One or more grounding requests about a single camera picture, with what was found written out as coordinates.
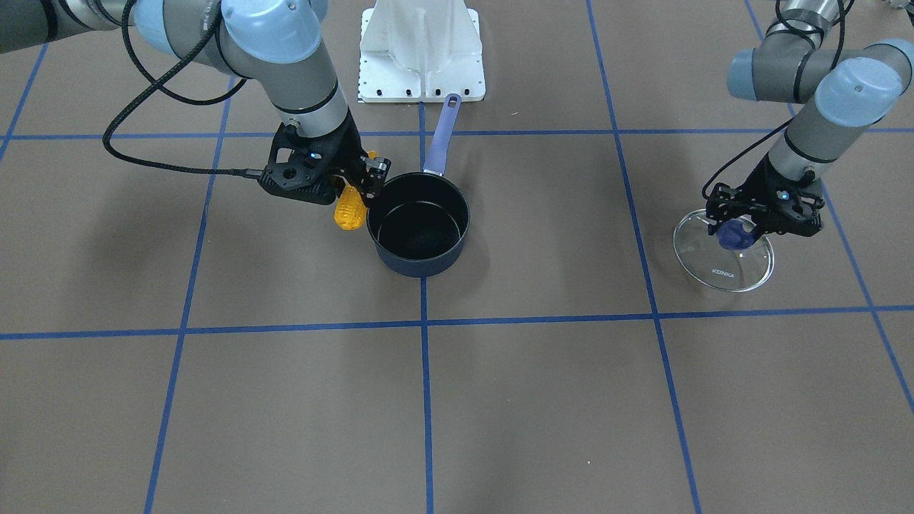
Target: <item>black cable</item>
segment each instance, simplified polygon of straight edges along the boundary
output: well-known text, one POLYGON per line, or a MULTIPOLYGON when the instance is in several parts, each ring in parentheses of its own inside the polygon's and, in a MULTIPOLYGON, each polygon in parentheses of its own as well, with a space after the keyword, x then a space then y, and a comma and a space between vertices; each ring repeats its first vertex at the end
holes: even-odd
MULTIPOLYGON (((130 57, 130 61, 137 68, 137 70, 139 70, 140 73, 146 77, 147 80, 149 80, 149 83, 154 83, 155 77, 153 77, 152 74, 150 74, 146 69, 146 67, 143 66, 143 63, 140 62, 140 59, 136 56, 136 52, 133 51, 133 43, 130 40, 130 31, 127 29, 127 25, 130 20, 130 12, 133 9, 134 4, 136 4, 135 0, 133 2, 128 2, 123 7, 123 14, 121 15, 121 39, 123 39, 123 46, 127 50, 127 55, 130 57)), ((167 89, 166 87, 160 87, 159 91, 165 93, 169 97, 179 102, 186 103, 188 105, 216 105, 217 103, 222 103, 234 96, 235 93, 244 87, 245 83, 247 83, 247 80, 242 79, 238 84, 235 85, 234 88, 231 89, 231 91, 210 100, 194 100, 192 98, 187 98, 186 96, 182 96, 174 91, 167 89)))
POLYGON ((781 13, 781 0, 775 0, 774 2, 774 17, 778 18, 778 21, 787 27, 787 30, 790 30, 791 33, 797 34, 800 36, 808 36, 810 34, 818 34, 819 36, 824 36, 824 32, 819 27, 813 27, 811 30, 800 30, 797 27, 787 23, 787 20, 784 19, 784 14, 781 13))
POLYGON ((719 169, 718 171, 714 172, 714 175, 712 175, 711 178, 709 178, 709 179, 707 180, 707 182, 705 183, 705 185, 701 188, 701 196, 702 196, 705 200, 711 199, 711 196, 707 194, 707 189, 711 186, 711 183, 714 182, 714 181, 717 179, 717 177, 719 177, 720 174, 724 172, 725 169, 727 169, 727 168, 729 168, 730 166, 732 166, 733 163, 739 161, 745 154, 748 154, 748 153, 751 152, 752 150, 755 150, 759 145, 761 145, 762 143, 764 143, 764 142, 768 141, 769 139, 771 139, 771 137, 772 137, 773 135, 777 134, 778 132, 780 132, 781 130, 783 130, 784 128, 786 128, 787 125, 791 124, 792 121, 793 121, 793 118, 791 118, 790 120, 787 120, 787 121, 784 122, 784 123, 781 123, 781 126, 779 126, 778 128, 772 130, 771 132, 767 133, 767 134, 766 134, 764 137, 762 137, 759 141, 756 141, 755 143, 749 145, 748 147, 746 147, 745 150, 743 150, 742 152, 739 152, 739 154, 738 154, 737 156, 735 156, 735 157, 733 157, 732 159, 730 159, 729 161, 727 161, 727 163, 726 163, 725 165, 721 166, 720 169, 719 169))
MULTIPOLYGON (((127 0, 127 4, 124 7, 124 11, 129 13, 128 9, 130 7, 132 7, 133 4, 135 4, 135 3, 136 3, 136 0, 127 0)), ((123 123, 123 121, 126 120, 127 117, 130 116, 130 114, 133 113, 133 111, 135 111, 136 108, 140 106, 140 104, 145 102, 150 96, 152 96, 152 94, 154 92, 159 90, 159 88, 161 88, 163 84, 165 84, 166 82, 171 80, 175 75, 177 75, 177 73, 179 71, 183 70, 188 64, 191 63, 191 61, 194 60, 194 58, 197 56, 197 54, 199 54, 203 50, 203 48, 207 45, 209 40, 213 38, 213 34, 216 33, 216 30, 219 26, 219 21, 221 20, 221 17, 222 17, 222 13, 217 9, 216 17, 213 19, 213 22, 209 25, 209 28, 207 29, 207 33, 203 36, 202 39, 200 39, 199 42, 197 42, 197 45, 194 46, 193 49, 191 49, 190 52, 188 52, 187 55, 185 55, 180 61, 178 61, 178 63, 175 64, 169 71, 166 71, 165 75, 163 75, 158 80, 153 82, 148 88, 145 89, 145 91, 141 92, 136 98, 133 99, 132 102, 127 104, 127 106, 124 107, 118 113, 117 116, 114 117, 112 122, 108 125, 108 128, 105 129, 105 133, 101 136, 101 143, 104 145, 105 150, 108 150, 109 154, 114 155, 115 157, 121 159, 122 161, 126 161, 128 163, 132 163, 132 164, 136 164, 136 165, 140 165, 140 166, 149 166, 149 167, 157 167, 157 168, 161 168, 161 169, 169 169, 172 171, 180 171, 182 173, 195 173, 195 174, 206 174, 206 175, 233 175, 233 176, 237 176, 237 177, 248 177, 248 178, 256 178, 256 177, 260 176, 261 170, 206 169, 206 168, 199 168, 199 167, 175 166, 175 165, 168 165, 165 163, 158 163, 155 161, 147 161, 145 159, 138 159, 136 157, 131 157, 129 155, 122 154, 121 152, 118 152, 117 150, 115 150, 112 146, 111 139, 112 139, 112 135, 114 134, 114 131, 116 131, 119 126, 121 126, 121 123, 123 123)))
POLYGON ((845 18, 847 18, 847 13, 851 10, 851 7, 854 6, 854 1, 850 0, 847 9, 845 9, 845 1, 838 0, 838 48, 834 51, 834 59, 832 59, 832 66, 829 70, 834 70, 838 66, 838 61, 841 60, 841 51, 845 47, 845 18))

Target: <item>blue joint cover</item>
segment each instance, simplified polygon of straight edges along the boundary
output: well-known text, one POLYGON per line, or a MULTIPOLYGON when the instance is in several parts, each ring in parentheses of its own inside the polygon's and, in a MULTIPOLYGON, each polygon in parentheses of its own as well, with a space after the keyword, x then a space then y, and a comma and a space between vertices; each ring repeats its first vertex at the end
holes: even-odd
POLYGON ((742 100, 757 102, 759 97, 755 94, 755 82, 752 80, 752 54, 754 48, 740 50, 730 63, 727 73, 727 89, 730 95, 742 100))
POLYGON ((831 123, 863 127, 882 119, 902 92, 901 77, 888 64, 870 58, 848 59, 819 83, 815 106, 831 123))
MULTIPOLYGON (((315 4, 326 2, 315 0, 315 4)), ((274 64, 311 57, 321 45, 321 20, 308 0, 222 0, 228 34, 251 56, 274 64)))
POLYGON ((149 46, 177 57, 165 33, 165 0, 138 0, 133 7, 133 22, 149 46))
MULTIPOLYGON (((877 41, 876 43, 873 43, 872 45, 870 45, 870 47, 872 47, 874 45, 889 45, 890 47, 897 48, 898 51, 905 54, 905 57, 908 58, 908 63, 910 63, 910 65, 911 65, 911 71, 912 71, 911 79, 914 80, 914 43, 911 43, 910 41, 907 41, 905 39, 891 37, 889 39, 883 39, 881 41, 877 41)), ((908 89, 908 87, 910 87, 910 84, 907 84, 905 86, 905 91, 908 89)))

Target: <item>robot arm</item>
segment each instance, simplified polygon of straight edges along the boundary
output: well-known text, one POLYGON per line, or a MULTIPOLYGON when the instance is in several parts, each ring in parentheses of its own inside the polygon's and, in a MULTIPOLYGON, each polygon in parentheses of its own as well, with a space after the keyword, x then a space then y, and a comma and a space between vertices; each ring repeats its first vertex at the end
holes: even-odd
POLYGON ((751 234, 740 229, 718 236, 734 249, 766 233, 817 233, 824 172, 911 85, 914 45, 908 41, 888 39, 840 55, 819 49, 838 11, 836 0, 785 2, 761 46, 733 60, 728 88, 734 96, 804 103, 742 185, 717 183, 707 199, 707 216, 716 222, 708 226, 711 235, 742 215, 756 224, 751 234))
POLYGON ((362 148, 321 36, 326 0, 11 0, 0 12, 0 51, 120 28, 126 6, 143 38, 178 58, 221 13, 194 61, 259 81, 281 119, 268 164, 248 177, 272 195, 322 205, 348 183, 370 204, 390 162, 362 148), (283 149, 291 152, 279 162, 283 149))

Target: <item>purple pot handle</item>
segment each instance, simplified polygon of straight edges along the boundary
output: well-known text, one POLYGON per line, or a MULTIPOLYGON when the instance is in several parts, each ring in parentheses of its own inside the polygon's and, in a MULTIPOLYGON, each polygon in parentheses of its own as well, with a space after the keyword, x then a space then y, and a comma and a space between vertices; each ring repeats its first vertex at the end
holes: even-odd
POLYGON ((441 106, 441 118, 435 127, 435 135, 431 138, 431 147, 425 155, 425 166, 422 171, 444 175, 444 167, 448 162, 448 145, 451 143, 451 133, 454 122, 457 121, 457 112, 460 110, 461 96, 456 93, 449 94, 441 106))

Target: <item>blue tape line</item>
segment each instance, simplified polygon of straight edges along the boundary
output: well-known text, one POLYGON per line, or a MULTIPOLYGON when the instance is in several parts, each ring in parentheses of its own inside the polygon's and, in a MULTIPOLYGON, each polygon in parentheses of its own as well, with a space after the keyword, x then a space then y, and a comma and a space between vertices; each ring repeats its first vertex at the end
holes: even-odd
POLYGON ((910 312, 914 311, 914 305, 882 305, 876 307, 879 312, 910 312))
POLYGON ((159 479, 159 468, 162 464, 162 453, 165 450, 165 435, 168 432, 168 420, 171 417, 172 401, 175 398, 175 384, 177 372, 181 365, 181 353, 184 351, 184 334, 178 334, 175 344, 175 356, 172 358, 171 373, 168 376, 168 391, 165 393, 165 406, 162 409, 162 421, 159 423, 159 436, 155 441, 155 456, 153 457, 153 470, 149 474, 149 486, 146 489, 146 501, 143 505, 143 514, 152 514, 153 501, 155 500, 155 485, 159 479))
POLYGON ((425 166, 425 102, 419 102, 419 166, 425 166))
POLYGON ((458 130, 453 135, 595 135, 612 134, 611 129, 580 130, 458 130))
POLYGON ((35 84, 35 77, 38 76, 38 69, 41 68, 41 63, 45 60, 46 53, 48 53, 47 43, 42 45, 41 51, 38 52, 38 57, 35 59, 35 66, 32 67, 32 72, 28 75, 26 87, 22 90, 22 95, 19 97, 19 104, 16 106, 16 111, 13 113, 13 119, 10 120, 9 126, 6 128, 6 136, 3 138, 3 143, 0 144, 0 161, 2 161, 4 155, 6 155, 6 148, 13 139, 13 132, 16 130, 16 124, 19 123, 19 116, 22 115, 22 110, 26 107, 28 94, 32 91, 32 86, 35 84))
POLYGON ((641 228, 638 224, 638 213, 635 210, 634 197, 632 195, 632 184, 629 181, 628 168, 625 164, 625 154, 622 151, 622 139, 619 136, 619 125, 617 123, 616 112, 612 104, 612 92, 610 89, 609 79, 606 76, 606 66, 604 64, 603 53, 600 47, 600 37, 597 32, 597 23, 593 15, 592 0, 587 0, 587 14, 590 18, 590 31, 593 35, 593 46, 597 51, 597 63, 600 66, 600 78, 603 81, 603 91, 606 95, 606 105, 609 109, 610 122, 612 124, 612 130, 614 131, 613 137, 616 143, 616 152, 619 155, 619 166, 620 170, 622 171, 622 182, 625 185, 625 197, 628 200, 629 213, 632 217, 632 227, 634 229, 635 241, 638 243, 638 256, 641 259, 644 283, 647 287, 647 296, 651 304, 651 315, 654 320, 654 331, 657 334, 657 343, 660 347, 660 355, 664 363, 666 385, 670 394, 670 402, 673 405, 673 417, 675 419, 676 431, 679 434, 679 445, 680 449, 682 450, 683 463, 685 465, 685 473, 688 478, 689 491, 692 494, 692 504, 695 508, 695 513, 701 514, 701 500, 698 497, 698 486, 695 480, 695 473, 692 469, 692 457, 689 454, 688 450, 686 429, 683 426, 682 413, 679 411, 679 400, 676 394, 675 383, 673 380, 673 371, 670 367, 669 356, 666 353, 664 331, 663 327, 661 327, 660 317, 657 315, 657 303, 654 297, 654 285, 651 281, 651 272, 648 268, 646 253, 644 252, 644 242, 641 235, 641 228))
MULTIPOLYGON (((878 312, 912 312, 914 305, 882 305, 874 307, 878 312)), ((796 309, 758 309, 744 311, 692 311, 657 313, 660 319, 698 319, 719 317, 750 316, 820 316, 832 314, 868 313, 868 306, 849 307, 811 307, 796 309)), ((643 314, 609 314, 582 316, 527 316, 527 317, 478 317, 404 320, 404 321, 368 321, 355 323, 314 323, 298 325, 260 325, 237 327, 188 327, 182 328, 139 328, 131 330, 87 330, 72 332, 21 332, 0 334, 0 341, 17 341, 32 339, 70 339, 92 337, 142 337, 142 336, 176 336, 205 334, 260 334, 268 332, 308 332, 322 330, 370 330, 383 328, 415 328, 426 323, 429 327, 460 327, 480 325, 525 325, 545 323, 608 323, 616 321, 646 321, 653 319, 651 313, 643 314)))
POLYGON ((749 316, 809 316, 826 314, 866 313, 869 307, 814 307, 799 309, 760 309, 746 311, 706 311, 660 313, 661 319, 697 319, 702 317, 749 317, 749 316))
MULTIPOLYGON (((228 81, 228 89, 232 88, 235 78, 228 81)), ((218 167, 219 159, 222 153, 222 135, 226 131, 229 122, 229 109, 231 109, 231 99, 226 100, 225 107, 222 110, 222 121, 219 125, 219 138, 216 141, 216 149, 213 152, 213 167, 218 167)), ((194 261, 190 267, 190 277, 187 280, 187 292, 184 300, 184 310, 181 314, 181 327, 175 343, 175 356, 172 359, 171 374, 168 377, 168 389, 165 393, 165 406, 162 409, 162 421, 159 425, 159 436, 155 443, 155 455, 153 457, 153 469, 149 474, 149 488, 146 490, 146 501, 143 507, 143 514, 152 514, 153 503, 155 501, 155 487, 158 483, 159 469, 162 464, 162 454, 165 451, 165 437, 168 433, 168 421, 171 418, 172 403, 175 398, 175 386, 177 384, 177 374, 181 366, 181 355, 184 352, 184 339, 187 329, 187 320, 190 318, 190 306, 194 300, 194 287, 197 284, 197 269, 200 265, 200 255, 203 253, 203 241, 207 232, 207 216, 209 213, 209 202, 213 198, 213 184, 216 183, 216 176, 210 175, 207 183, 207 194, 203 201, 203 213, 200 215, 200 227, 197 231, 197 244, 194 248, 194 261)))
POLYGON ((422 405, 425 415, 425 511, 435 512, 434 466, 431 443, 431 369, 429 365, 429 295, 426 279, 420 279, 422 317, 422 405))
POLYGON ((310 332, 315 330, 365 330, 371 328, 420 327, 421 321, 374 321, 364 323, 315 323, 308 325, 263 325, 245 327, 188 328, 188 335, 201 334, 261 334, 266 332, 310 332))
POLYGON ((847 258, 850 260, 851 267, 854 269, 854 275, 856 276, 857 282, 860 284, 860 290, 863 291, 863 296, 866 299, 866 304, 869 306, 869 312, 873 317, 873 322, 876 323, 876 329, 879 332, 879 337, 882 338, 882 346, 885 347, 886 353, 888 354, 888 360, 892 363, 892 369, 895 370, 895 376, 898 378, 898 385, 901 386, 901 391, 904 393, 905 399, 908 401, 908 407, 911 410, 911 413, 914 414, 914 396, 911 395, 908 381, 905 380, 904 372, 901 370, 901 366, 898 364, 898 358, 895 356, 895 350, 892 348, 892 344, 888 340, 886 330, 882 327, 882 320, 879 319, 879 313, 876 309, 875 304, 873 304, 873 297, 870 295, 869 289, 866 287, 866 281, 864 281, 863 273, 860 271, 860 266, 857 265, 856 257, 854 256, 854 252, 851 250, 850 241, 847 239, 845 229, 841 225, 841 220, 838 218, 837 210, 834 208, 834 203, 832 202, 831 196, 828 194, 828 188, 823 186, 822 191, 824 194, 825 203, 828 204, 828 208, 832 212, 834 227, 838 231, 838 236, 841 238, 841 243, 845 246, 847 258))
POLYGON ((82 339, 95 337, 176 336, 178 328, 147 328, 137 330, 85 330, 80 332, 25 332, 0 334, 0 341, 28 341, 34 339, 82 339))
POLYGON ((480 317, 463 319, 431 319, 429 327, 455 327, 469 325, 525 325, 536 323, 588 323, 598 321, 644 321, 653 319, 650 314, 618 314, 595 316, 530 316, 530 317, 480 317))
POLYGON ((752 4, 749 3, 749 0, 743 0, 743 3, 746 4, 746 9, 749 11, 749 16, 752 18, 752 25, 755 27, 756 34, 759 35, 759 39, 764 39, 765 33, 761 31, 759 19, 755 17, 755 9, 752 8, 752 4))
MULTIPOLYGON (((618 130, 476 130, 457 131, 453 135, 651 135, 651 134, 767 134, 771 128, 691 128, 691 129, 618 129, 618 130)), ((888 127, 870 128, 867 133, 875 134, 910 134, 914 127, 888 127)), ((402 132, 361 132, 362 137, 414 137, 423 135, 422 131, 402 132)), ((267 132, 235 132, 235 133, 175 133, 175 134, 115 134, 112 139, 212 139, 212 138, 266 138, 273 137, 267 132)), ((48 141, 48 140, 101 140, 101 134, 13 134, 5 136, 9 141, 48 141)))

